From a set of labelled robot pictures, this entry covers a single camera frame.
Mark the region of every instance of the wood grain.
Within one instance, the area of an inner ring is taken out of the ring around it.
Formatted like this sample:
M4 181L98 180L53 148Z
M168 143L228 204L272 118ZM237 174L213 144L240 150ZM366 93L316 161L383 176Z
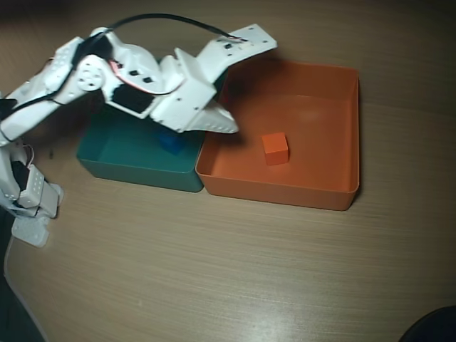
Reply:
M256 21L287 58L359 68L362 189L347 212L329 212L98 180L68 134L52 160L44 147L38 156L66 190L48 244L15 241L8 267L51 341L396 341L456 302L454 37L443 12L425 15L422 1L85 4L68 5L77 31L144 11L228 30ZM208 38L163 25L119 34L158 56Z

